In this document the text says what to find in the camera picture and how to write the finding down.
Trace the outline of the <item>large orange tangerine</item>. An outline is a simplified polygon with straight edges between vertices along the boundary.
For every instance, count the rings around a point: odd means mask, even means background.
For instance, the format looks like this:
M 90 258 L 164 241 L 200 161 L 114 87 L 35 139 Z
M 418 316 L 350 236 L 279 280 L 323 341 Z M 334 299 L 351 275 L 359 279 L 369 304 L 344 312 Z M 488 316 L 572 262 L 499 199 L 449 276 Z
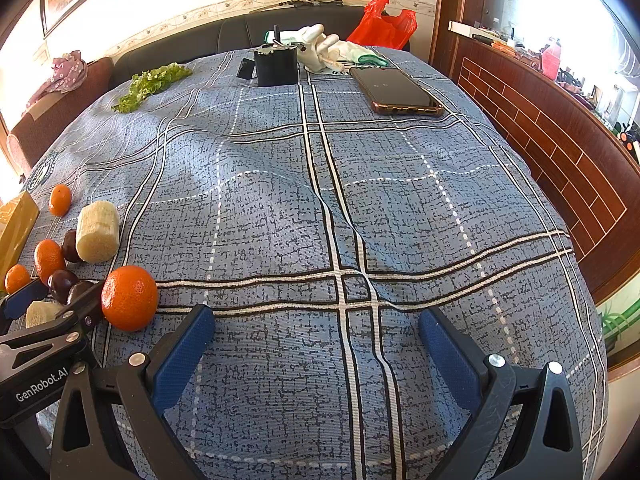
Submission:
M 154 318 L 160 293 L 141 266 L 121 266 L 106 278 L 101 308 L 107 322 L 125 332 L 143 330 Z

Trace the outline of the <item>black smartphone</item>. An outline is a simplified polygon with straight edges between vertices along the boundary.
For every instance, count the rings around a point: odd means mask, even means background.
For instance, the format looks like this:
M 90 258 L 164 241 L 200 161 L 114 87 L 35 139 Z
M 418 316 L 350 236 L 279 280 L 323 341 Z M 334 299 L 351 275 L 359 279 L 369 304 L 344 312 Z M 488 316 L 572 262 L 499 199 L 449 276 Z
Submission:
M 440 116 L 444 112 L 439 100 L 397 68 L 353 67 L 349 75 L 376 114 Z

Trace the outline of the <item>wooden cabinet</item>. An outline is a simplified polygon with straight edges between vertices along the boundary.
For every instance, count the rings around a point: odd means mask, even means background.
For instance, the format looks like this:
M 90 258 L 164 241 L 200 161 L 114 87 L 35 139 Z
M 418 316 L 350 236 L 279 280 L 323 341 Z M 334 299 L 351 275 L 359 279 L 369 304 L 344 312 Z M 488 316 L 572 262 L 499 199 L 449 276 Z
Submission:
M 639 167 L 605 126 L 536 70 L 450 32 L 473 24 L 485 0 L 436 0 L 430 63 L 454 81 L 529 166 L 570 229 L 595 302 L 639 272 Z

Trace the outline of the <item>black sofa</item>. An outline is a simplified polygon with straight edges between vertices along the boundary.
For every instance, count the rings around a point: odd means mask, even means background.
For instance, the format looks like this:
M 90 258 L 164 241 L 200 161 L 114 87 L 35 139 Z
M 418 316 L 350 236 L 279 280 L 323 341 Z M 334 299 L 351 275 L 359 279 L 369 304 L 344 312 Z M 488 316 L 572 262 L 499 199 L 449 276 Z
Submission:
M 340 0 L 318 4 L 298 2 L 174 32 L 121 56 L 115 63 L 108 88 L 114 89 L 134 74 L 171 62 L 184 64 L 203 56 L 258 47 L 273 25 L 279 25 L 286 32 L 321 23 L 326 32 L 345 39 L 360 23 L 363 13 L 362 6 L 345 6 Z

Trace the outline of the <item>small black clip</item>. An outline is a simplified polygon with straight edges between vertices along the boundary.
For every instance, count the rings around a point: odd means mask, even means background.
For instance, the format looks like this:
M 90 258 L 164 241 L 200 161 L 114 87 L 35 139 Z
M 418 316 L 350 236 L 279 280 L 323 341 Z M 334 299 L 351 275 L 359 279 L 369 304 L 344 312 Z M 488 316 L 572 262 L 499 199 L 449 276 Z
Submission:
M 244 80 L 252 80 L 255 73 L 255 61 L 251 58 L 243 58 L 236 76 Z

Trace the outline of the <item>blue plaid tablecloth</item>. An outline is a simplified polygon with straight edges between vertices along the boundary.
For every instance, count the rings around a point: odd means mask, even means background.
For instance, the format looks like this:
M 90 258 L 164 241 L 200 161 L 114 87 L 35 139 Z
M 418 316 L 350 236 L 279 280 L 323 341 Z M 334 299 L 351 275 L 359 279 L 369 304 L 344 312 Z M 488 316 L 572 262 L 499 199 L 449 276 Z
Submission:
M 422 347 L 442 310 L 506 362 L 559 362 L 576 406 L 582 474 L 596 468 L 608 387 L 596 307 L 565 222 L 517 152 L 453 82 L 409 53 L 386 58 L 436 96 L 438 117 L 374 114 L 347 76 L 299 73 L 262 88 L 241 52 L 118 114 L 86 108 L 25 186 L 43 211 L 25 246 L 60 240 L 85 206 L 115 205 L 116 257 L 160 307 L 142 332 L 94 332 L 113 365 L 154 346 L 194 304 L 212 345 L 167 414 L 209 479 L 424 479 L 468 413 Z

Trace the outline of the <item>green lettuce bunch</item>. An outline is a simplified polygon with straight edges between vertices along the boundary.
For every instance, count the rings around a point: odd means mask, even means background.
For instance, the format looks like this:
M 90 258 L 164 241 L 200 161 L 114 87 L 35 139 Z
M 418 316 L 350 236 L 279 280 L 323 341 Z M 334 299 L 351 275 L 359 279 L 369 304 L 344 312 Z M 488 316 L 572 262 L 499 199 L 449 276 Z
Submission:
M 112 106 L 112 111 L 120 114 L 132 113 L 150 96 L 162 93 L 172 84 L 193 74 L 189 67 L 170 63 L 152 70 L 134 74 L 128 92 Z

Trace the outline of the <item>red plastic bag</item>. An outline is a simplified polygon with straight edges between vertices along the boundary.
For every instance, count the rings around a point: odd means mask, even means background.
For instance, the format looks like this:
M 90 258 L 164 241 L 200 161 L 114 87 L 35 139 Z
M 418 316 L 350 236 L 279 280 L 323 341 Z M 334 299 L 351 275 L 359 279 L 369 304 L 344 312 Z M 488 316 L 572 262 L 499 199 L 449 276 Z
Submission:
M 402 50 L 418 28 L 416 12 L 404 9 L 398 15 L 388 15 L 385 8 L 389 3 L 390 0 L 371 0 L 347 40 L 360 46 Z

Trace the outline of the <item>black pen holder box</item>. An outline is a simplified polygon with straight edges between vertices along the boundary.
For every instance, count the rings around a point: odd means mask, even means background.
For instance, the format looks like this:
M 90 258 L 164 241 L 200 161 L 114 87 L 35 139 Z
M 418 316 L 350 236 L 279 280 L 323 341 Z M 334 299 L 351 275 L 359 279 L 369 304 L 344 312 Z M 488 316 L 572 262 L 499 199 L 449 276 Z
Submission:
M 254 51 L 259 87 L 285 86 L 298 83 L 297 48 L 282 41 L 278 24 L 272 28 L 272 37 Z

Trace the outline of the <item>yellow cardboard tray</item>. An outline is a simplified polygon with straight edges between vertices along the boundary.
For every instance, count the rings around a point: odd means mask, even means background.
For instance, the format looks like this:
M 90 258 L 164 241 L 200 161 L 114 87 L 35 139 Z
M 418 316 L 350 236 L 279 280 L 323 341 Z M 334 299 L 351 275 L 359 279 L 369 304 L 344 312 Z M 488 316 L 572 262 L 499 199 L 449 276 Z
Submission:
M 39 216 L 39 208 L 29 192 L 21 192 L 1 206 L 0 212 L 0 272 L 1 291 L 6 292 L 6 272 L 17 263 L 32 227 Z

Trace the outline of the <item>purple cloth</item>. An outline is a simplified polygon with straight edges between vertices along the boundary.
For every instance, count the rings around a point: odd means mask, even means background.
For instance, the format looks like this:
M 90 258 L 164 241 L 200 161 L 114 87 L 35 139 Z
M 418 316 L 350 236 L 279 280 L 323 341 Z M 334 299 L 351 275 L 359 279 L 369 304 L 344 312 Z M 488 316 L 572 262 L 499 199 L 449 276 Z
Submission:
M 54 58 L 51 76 L 29 98 L 29 108 L 50 93 L 68 93 L 79 88 L 88 76 L 88 64 L 81 56 L 81 50 L 73 50 Z

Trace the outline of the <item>small tangerine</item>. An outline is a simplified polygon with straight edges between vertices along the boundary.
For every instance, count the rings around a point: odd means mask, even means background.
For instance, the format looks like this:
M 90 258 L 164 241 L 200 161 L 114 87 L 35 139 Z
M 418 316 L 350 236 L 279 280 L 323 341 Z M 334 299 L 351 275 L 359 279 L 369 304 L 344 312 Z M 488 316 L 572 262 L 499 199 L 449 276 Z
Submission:
M 52 188 L 49 198 L 49 211 L 55 217 L 62 218 L 70 210 L 72 204 L 72 192 L 65 184 L 58 184 Z
M 9 270 L 6 271 L 6 277 L 4 278 L 6 292 L 8 294 L 14 294 L 14 292 L 17 292 L 27 285 L 31 279 L 29 270 L 19 263 L 14 264 L 14 266 L 11 266 Z

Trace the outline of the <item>pale sugarcane chunk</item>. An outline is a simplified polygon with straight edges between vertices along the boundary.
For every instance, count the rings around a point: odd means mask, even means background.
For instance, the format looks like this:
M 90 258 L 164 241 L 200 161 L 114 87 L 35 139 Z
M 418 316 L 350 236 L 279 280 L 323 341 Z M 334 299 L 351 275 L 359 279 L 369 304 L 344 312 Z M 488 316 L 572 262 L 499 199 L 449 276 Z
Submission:
M 116 207 L 107 200 L 97 200 L 81 209 L 77 219 L 76 250 L 88 263 L 101 263 L 114 257 L 119 246 Z

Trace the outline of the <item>dark purple plum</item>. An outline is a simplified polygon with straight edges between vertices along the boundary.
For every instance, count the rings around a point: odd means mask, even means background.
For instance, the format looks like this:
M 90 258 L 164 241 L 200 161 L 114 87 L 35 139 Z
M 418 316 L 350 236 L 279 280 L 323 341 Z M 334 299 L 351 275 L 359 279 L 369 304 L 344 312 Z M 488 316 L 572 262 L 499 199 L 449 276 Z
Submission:
M 63 258 L 68 261 L 68 262 L 81 262 L 82 259 L 80 258 L 80 255 L 78 255 L 78 251 L 76 248 L 76 230 L 75 229 L 71 229 L 68 230 L 63 238 L 62 244 L 61 244 L 61 252 L 63 255 Z

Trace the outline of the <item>tangerine with green leaf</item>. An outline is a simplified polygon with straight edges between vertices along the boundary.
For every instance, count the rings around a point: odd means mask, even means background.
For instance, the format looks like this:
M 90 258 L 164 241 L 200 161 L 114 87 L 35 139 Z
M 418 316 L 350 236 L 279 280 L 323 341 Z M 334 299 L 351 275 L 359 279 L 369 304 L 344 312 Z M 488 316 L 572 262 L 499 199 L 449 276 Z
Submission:
M 58 270 L 66 269 L 66 262 L 60 245 L 47 238 L 39 242 L 34 251 L 35 269 L 40 281 L 47 285 L 50 276 Z

